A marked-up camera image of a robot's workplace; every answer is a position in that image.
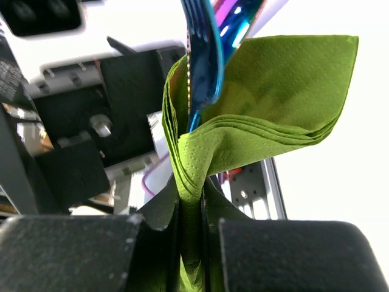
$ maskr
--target folded napkin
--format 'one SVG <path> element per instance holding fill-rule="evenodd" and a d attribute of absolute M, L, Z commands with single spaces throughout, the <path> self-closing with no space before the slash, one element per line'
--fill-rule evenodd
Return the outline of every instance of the folded napkin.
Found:
<path fill-rule="evenodd" d="M 182 199 L 181 291 L 199 291 L 206 176 L 320 143 L 345 103 L 358 37 L 272 36 L 243 42 L 225 70 L 220 101 L 187 126 L 186 58 L 165 84 L 163 125 Z"/>

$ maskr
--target bolt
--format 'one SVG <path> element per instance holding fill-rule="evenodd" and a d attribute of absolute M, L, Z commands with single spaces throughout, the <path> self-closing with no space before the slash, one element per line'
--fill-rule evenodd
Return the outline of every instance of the bolt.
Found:
<path fill-rule="evenodd" d="M 244 199 L 247 199 L 249 196 L 247 195 L 247 193 L 245 192 L 245 191 L 241 191 L 241 196 L 242 196 L 242 198 L 244 198 Z"/>
<path fill-rule="evenodd" d="M 100 137 L 104 138 L 111 135 L 112 122 L 110 119 L 108 119 L 106 115 L 97 114 L 95 116 L 92 116 L 89 121 L 91 123 L 91 127 Z"/>

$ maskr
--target iridescent fork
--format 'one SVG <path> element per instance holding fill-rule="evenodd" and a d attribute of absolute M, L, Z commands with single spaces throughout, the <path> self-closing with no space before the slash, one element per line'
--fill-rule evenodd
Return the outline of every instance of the iridescent fork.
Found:
<path fill-rule="evenodd" d="M 209 0 L 181 0 L 188 25 L 188 127 L 200 124 L 201 114 L 216 103 L 224 79 L 224 57 Z"/>
<path fill-rule="evenodd" d="M 213 4 L 225 65 L 239 48 L 265 4 L 266 0 L 216 0 Z"/>

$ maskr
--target fork handle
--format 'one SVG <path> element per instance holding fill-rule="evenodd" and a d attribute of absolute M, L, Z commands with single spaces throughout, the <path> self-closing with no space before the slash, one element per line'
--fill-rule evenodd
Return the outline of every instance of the fork handle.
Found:
<path fill-rule="evenodd" d="M 198 111 L 191 110 L 188 116 L 188 128 L 187 132 L 190 133 L 200 126 L 201 114 Z"/>

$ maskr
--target black rubber pad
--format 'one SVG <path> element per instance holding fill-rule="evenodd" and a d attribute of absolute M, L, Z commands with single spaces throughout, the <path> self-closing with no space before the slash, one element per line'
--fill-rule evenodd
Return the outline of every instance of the black rubber pad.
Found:
<path fill-rule="evenodd" d="M 7 267 L 0 273 L 1 290 L 127 291 L 140 233 L 140 223 L 133 218 L 39 216 L 6 221 L 0 231 L 0 265 Z"/>
<path fill-rule="evenodd" d="M 111 105 L 112 133 L 118 139 L 116 151 L 126 151 L 128 159 L 154 151 L 147 115 L 162 109 L 165 79 L 159 55 L 148 51 L 107 58 L 100 69 Z"/>
<path fill-rule="evenodd" d="M 40 154 L 35 161 L 63 207 L 82 203 L 109 189 L 102 159 L 91 139 Z"/>
<path fill-rule="evenodd" d="M 230 292 L 387 292 L 367 239 L 342 222 L 222 221 Z"/>

